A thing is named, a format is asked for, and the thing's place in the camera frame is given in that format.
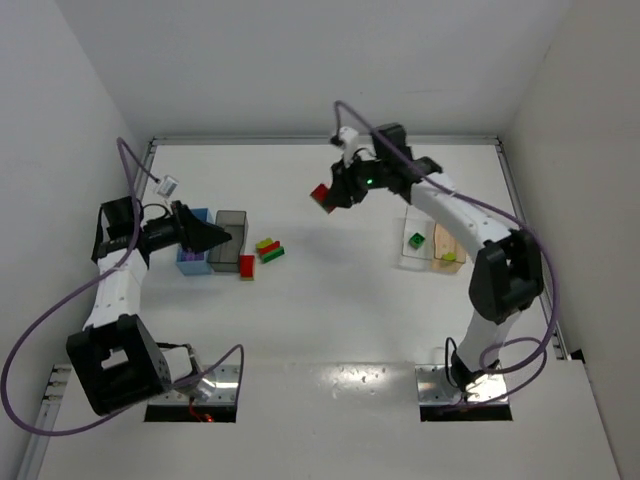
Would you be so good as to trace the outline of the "dark green square lego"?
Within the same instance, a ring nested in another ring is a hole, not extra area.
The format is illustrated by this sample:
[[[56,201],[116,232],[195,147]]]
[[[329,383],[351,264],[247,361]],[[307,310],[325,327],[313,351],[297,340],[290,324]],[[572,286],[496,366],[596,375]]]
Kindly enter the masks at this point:
[[[425,237],[421,233],[415,232],[409,237],[408,245],[417,250],[424,244],[424,242]]]

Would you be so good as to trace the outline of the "red lego brick front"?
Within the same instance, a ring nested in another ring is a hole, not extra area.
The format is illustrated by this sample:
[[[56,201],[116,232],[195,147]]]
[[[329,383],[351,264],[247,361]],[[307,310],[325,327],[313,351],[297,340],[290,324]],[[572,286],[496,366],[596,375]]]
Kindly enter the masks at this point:
[[[310,193],[310,197],[327,214],[331,214],[335,209],[330,196],[330,188],[324,183],[316,186]]]

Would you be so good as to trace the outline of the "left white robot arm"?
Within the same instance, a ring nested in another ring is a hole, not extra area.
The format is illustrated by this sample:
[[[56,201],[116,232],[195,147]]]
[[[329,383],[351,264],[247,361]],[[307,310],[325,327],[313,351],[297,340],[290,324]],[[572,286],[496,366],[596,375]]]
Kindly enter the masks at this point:
[[[169,390],[171,374],[160,347],[139,317],[150,255],[173,245],[206,253],[232,239],[224,228],[171,203],[142,224],[143,209],[130,196],[105,202],[92,261],[99,268],[94,306],[66,351],[94,413],[106,416]]]

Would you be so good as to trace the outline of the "red green lego pile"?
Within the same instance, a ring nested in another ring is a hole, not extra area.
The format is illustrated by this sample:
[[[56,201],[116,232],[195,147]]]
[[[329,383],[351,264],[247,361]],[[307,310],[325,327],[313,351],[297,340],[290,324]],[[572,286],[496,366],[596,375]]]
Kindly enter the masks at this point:
[[[263,264],[279,258],[285,254],[285,249],[280,241],[274,241],[268,237],[256,244],[256,252]]]

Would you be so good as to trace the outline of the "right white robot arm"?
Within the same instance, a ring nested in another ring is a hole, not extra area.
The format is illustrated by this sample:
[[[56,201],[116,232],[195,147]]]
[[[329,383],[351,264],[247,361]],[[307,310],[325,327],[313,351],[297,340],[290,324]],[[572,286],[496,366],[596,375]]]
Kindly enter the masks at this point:
[[[499,363],[499,352],[515,321],[543,290],[540,249],[522,229],[507,227],[460,199],[442,167],[414,158],[404,128],[392,123],[372,139],[375,155],[363,159],[359,134],[340,127],[330,142],[342,151],[331,167],[332,184],[322,202],[327,210],[348,209],[372,189],[401,196],[431,217],[462,245],[473,263],[469,298],[474,308],[467,332],[451,355],[448,381],[465,390]]]

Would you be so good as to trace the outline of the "purple round lego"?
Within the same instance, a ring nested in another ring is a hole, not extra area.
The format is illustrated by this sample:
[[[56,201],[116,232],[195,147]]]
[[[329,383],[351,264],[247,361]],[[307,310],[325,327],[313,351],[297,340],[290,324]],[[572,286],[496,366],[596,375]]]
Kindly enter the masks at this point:
[[[194,252],[187,252],[187,251],[182,251],[179,259],[180,262],[202,262],[204,260],[205,260],[205,255],[203,252],[194,253]]]

